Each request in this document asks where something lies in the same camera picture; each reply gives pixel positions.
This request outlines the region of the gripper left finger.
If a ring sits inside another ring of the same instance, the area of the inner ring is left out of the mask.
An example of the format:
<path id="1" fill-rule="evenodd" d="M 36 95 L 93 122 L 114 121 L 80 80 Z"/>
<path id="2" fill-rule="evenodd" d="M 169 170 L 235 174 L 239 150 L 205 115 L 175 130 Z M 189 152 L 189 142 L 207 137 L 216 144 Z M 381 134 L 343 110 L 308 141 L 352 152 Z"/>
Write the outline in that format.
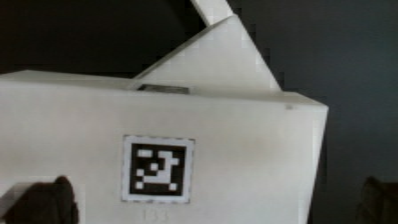
<path id="1" fill-rule="evenodd" d="M 80 224 L 80 210 L 70 179 L 36 183 L 2 215 L 6 224 Z"/>

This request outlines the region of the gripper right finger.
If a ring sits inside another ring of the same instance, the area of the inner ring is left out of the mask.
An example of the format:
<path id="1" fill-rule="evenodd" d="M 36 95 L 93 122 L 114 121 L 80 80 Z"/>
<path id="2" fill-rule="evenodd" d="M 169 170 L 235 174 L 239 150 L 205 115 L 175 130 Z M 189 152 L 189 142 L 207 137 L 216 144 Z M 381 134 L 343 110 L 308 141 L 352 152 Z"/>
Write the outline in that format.
<path id="1" fill-rule="evenodd" d="M 361 189 L 356 224 L 398 224 L 398 182 L 383 182 L 374 176 Z"/>

